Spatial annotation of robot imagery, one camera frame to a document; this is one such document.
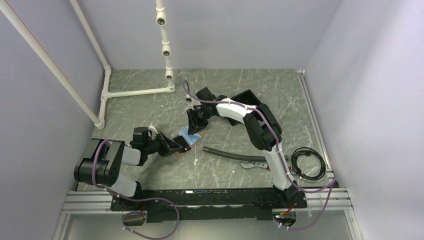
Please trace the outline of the brown leather card holder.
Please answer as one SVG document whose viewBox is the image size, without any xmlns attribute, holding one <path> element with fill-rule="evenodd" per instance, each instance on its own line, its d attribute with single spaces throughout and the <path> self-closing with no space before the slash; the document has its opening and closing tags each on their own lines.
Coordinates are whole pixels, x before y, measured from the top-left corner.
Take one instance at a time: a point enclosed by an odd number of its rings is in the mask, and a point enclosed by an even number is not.
<svg viewBox="0 0 424 240">
<path fill-rule="evenodd" d="M 189 126 L 187 125 L 172 138 L 174 142 L 182 146 L 175 154 L 182 156 L 184 153 L 190 151 L 203 137 L 199 132 L 190 135 Z"/>
</svg>

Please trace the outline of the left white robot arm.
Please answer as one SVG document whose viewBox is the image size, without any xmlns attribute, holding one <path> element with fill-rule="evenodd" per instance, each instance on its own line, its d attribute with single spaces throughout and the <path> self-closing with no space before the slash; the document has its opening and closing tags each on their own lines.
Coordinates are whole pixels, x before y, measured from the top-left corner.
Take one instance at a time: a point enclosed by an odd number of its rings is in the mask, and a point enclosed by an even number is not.
<svg viewBox="0 0 424 240">
<path fill-rule="evenodd" d="M 95 186 L 124 199 L 131 210 L 144 203 L 141 184 L 121 173 L 121 166 L 142 167 L 150 155 L 168 157 L 190 150 L 183 136 L 166 137 L 153 126 L 133 130 L 132 141 L 92 138 L 74 168 L 77 182 Z"/>
</svg>

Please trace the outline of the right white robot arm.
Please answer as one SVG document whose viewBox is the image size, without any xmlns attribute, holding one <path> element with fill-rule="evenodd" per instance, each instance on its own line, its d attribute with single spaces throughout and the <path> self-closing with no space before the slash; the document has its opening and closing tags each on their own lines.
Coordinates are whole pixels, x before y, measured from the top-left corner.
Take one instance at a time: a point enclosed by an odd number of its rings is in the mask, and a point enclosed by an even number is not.
<svg viewBox="0 0 424 240">
<path fill-rule="evenodd" d="M 245 126 L 252 145 L 260 150 L 271 171 L 273 193 L 270 198 L 260 196 L 253 204 L 269 208 L 306 208 L 305 194 L 289 170 L 282 147 L 282 129 L 267 105 L 246 105 L 230 98 L 221 101 L 203 100 L 187 110 L 188 134 L 203 130 L 213 116 L 229 118 Z"/>
</svg>

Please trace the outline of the black plastic card tray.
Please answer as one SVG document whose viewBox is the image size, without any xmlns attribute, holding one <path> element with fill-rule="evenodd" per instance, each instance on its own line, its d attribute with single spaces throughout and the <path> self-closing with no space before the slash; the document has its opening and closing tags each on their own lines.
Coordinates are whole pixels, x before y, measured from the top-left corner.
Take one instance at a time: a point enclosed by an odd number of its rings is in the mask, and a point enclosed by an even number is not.
<svg viewBox="0 0 424 240">
<path fill-rule="evenodd" d="M 261 100 L 252 92 L 251 89 L 238 93 L 237 95 L 230 97 L 230 99 L 241 104 L 250 106 L 259 106 L 260 104 L 262 104 Z M 226 119 L 228 120 L 231 126 L 244 124 L 243 120 L 238 121 L 228 117 Z"/>
</svg>

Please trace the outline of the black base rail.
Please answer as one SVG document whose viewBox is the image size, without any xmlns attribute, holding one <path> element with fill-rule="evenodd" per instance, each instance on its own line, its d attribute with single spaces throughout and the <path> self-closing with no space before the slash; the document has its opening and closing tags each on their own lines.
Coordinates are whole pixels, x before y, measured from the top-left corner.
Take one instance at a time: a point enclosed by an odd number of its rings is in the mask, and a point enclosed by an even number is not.
<svg viewBox="0 0 424 240">
<path fill-rule="evenodd" d="M 256 219 L 268 221 L 278 210 L 307 208 L 304 192 L 290 187 L 221 189 L 143 189 L 136 192 L 136 201 L 113 196 L 113 212 L 145 213 L 148 223 L 180 219 L 221 220 Z"/>
</svg>

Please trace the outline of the red handled pruning shears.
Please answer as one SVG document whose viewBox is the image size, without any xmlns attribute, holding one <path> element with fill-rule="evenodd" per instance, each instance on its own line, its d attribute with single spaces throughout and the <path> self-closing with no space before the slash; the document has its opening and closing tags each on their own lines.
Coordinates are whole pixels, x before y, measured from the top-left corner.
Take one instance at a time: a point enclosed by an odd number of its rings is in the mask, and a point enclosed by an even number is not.
<svg viewBox="0 0 424 240">
<path fill-rule="evenodd" d="M 268 164 L 265 162 L 256 162 L 256 161 L 242 161 L 240 165 L 244 169 L 252 169 L 252 168 L 262 168 L 268 170 Z"/>
</svg>

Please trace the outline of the aluminium frame rail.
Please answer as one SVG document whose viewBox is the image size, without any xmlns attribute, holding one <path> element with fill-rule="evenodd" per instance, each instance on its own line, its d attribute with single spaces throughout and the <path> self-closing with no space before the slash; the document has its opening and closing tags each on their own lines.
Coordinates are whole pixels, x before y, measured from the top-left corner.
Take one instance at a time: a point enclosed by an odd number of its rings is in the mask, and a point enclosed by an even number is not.
<svg viewBox="0 0 424 240">
<path fill-rule="evenodd" d="M 296 70 L 296 75 L 299 78 L 301 88 L 302 88 L 302 91 L 304 93 L 305 100 L 307 102 L 307 108 L 308 108 L 309 116 L 310 116 L 310 119 L 311 119 L 312 124 L 313 124 L 313 129 L 314 129 L 314 132 L 316 134 L 316 138 L 317 138 L 317 141 L 318 141 L 318 144 L 319 144 L 319 149 L 322 153 L 322 157 L 323 157 L 323 159 L 326 163 L 327 169 L 330 170 L 331 174 L 333 174 L 332 165 L 331 165 L 330 160 L 328 158 L 327 149 L 326 149 L 326 146 L 325 146 L 325 143 L 324 143 L 321 131 L 320 131 L 320 127 L 319 127 L 319 124 L 318 124 L 318 121 L 317 121 L 317 118 L 316 118 L 316 115 L 315 115 L 315 112 L 314 112 L 313 104 L 311 102 L 310 95 L 309 95 L 309 92 L 308 92 L 308 88 L 307 88 L 307 85 L 306 85 L 306 82 L 305 82 L 304 72 L 305 72 L 304 70 Z M 344 214 L 346 215 L 349 211 L 353 210 L 353 207 L 352 207 L 352 205 L 347 205 L 347 206 L 328 205 L 326 210 L 328 210 L 328 211 L 343 211 Z"/>
</svg>

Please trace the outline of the white pvc pipe frame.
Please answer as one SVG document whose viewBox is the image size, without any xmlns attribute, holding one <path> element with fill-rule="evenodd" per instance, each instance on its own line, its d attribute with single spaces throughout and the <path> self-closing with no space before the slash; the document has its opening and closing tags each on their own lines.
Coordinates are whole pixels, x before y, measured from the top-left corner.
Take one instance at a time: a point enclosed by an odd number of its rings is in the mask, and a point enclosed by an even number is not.
<svg viewBox="0 0 424 240">
<path fill-rule="evenodd" d="M 67 0 L 1 1 L 0 134 L 96 122 L 101 65 Z"/>
</svg>

